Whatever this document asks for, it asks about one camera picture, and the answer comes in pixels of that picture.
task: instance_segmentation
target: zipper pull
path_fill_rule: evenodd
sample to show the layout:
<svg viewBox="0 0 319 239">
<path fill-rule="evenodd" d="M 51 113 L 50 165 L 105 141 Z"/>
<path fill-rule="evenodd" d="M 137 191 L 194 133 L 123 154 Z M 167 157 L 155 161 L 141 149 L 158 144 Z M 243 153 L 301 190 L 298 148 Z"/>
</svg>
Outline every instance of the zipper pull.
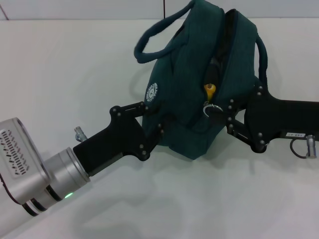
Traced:
<svg viewBox="0 0 319 239">
<path fill-rule="evenodd" d="M 216 86 L 214 84 L 207 84 L 207 85 L 204 85 L 204 88 L 207 93 L 207 101 L 210 102 L 216 91 Z"/>
</svg>

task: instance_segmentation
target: bag strap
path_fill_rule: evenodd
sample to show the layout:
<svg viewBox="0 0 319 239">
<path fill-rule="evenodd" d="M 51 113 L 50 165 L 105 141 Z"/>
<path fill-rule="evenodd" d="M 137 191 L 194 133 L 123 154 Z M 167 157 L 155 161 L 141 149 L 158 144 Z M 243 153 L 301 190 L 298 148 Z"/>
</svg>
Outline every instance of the bag strap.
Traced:
<svg viewBox="0 0 319 239">
<path fill-rule="evenodd" d="M 170 45 L 168 45 L 166 48 L 164 48 L 161 51 L 153 52 L 153 53 L 143 52 L 150 37 L 155 36 L 156 34 L 159 34 L 163 30 L 165 30 L 167 27 L 169 27 L 173 22 L 179 19 L 181 16 L 185 15 L 194 6 L 195 1 L 196 0 L 192 0 L 182 10 L 154 24 L 150 29 L 148 29 L 142 35 L 142 37 L 140 38 L 140 40 L 138 41 L 134 49 L 134 56 L 139 63 L 147 63 L 155 59 L 161 58 L 167 55 L 168 53 L 170 53 L 171 51 L 173 51 L 174 49 L 187 43 L 187 38 L 179 38 L 179 40 L 177 39 L 173 41 Z"/>
<path fill-rule="evenodd" d="M 258 47 L 258 51 L 259 51 L 259 80 L 265 84 L 265 86 L 267 87 L 267 75 L 266 75 L 266 71 L 267 71 L 267 67 L 268 67 L 268 56 L 267 56 L 267 51 L 266 51 L 266 47 L 262 41 L 262 39 L 260 38 L 260 36 L 257 36 L 256 39 L 256 44 Z"/>
</svg>

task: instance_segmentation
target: cable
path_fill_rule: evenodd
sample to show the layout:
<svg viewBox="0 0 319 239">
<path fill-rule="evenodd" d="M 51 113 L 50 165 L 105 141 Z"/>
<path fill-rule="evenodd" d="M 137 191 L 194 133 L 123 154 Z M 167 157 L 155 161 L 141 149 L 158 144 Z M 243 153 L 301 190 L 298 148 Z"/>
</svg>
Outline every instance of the cable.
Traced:
<svg viewBox="0 0 319 239">
<path fill-rule="evenodd" d="M 292 153 L 293 153 L 295 156 L 297 156 L 298 158 L 306 159 L 305 156 L 301 156 L 301 155 L 297 154 L 296 151 L 294 151 L 293 143 L 294 143 L 295 141 L 296 141 L 295 139 L 291 140 L 291 142 L 290 142 L 290 150 L 291 150 Z"/>
</svg>

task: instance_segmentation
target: green indicator light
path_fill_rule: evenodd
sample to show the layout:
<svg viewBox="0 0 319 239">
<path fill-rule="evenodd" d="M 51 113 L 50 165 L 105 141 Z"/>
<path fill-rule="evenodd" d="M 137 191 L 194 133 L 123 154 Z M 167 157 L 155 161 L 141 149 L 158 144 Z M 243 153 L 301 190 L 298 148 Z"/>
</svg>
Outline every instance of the green indicator light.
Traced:
<svg viewBox="0 0 319 239">
<path fill-rule="evenodd" d="M 69 193 L 68 195 L 66 195 L 64 198 L 68 198 L 72 195 L 73 193 Z"/>
</svg>

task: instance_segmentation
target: circular logo patch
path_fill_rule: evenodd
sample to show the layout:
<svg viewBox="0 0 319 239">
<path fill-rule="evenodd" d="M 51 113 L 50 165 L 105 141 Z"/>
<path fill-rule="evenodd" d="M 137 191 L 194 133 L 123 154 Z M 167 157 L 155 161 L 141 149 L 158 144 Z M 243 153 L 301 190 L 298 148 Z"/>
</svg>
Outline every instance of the circular logo patch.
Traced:
<svg viewBox="0 0 319 239">
<path fill-rule="evenodd" d="M 148 102 L 151 102 L 155 98 L 157 92 L 158 92 L 158 85 L 156 83 L 151 84 L 151 86 L 149 87 L 146 93 L 146 100 Z"/>
</svg>

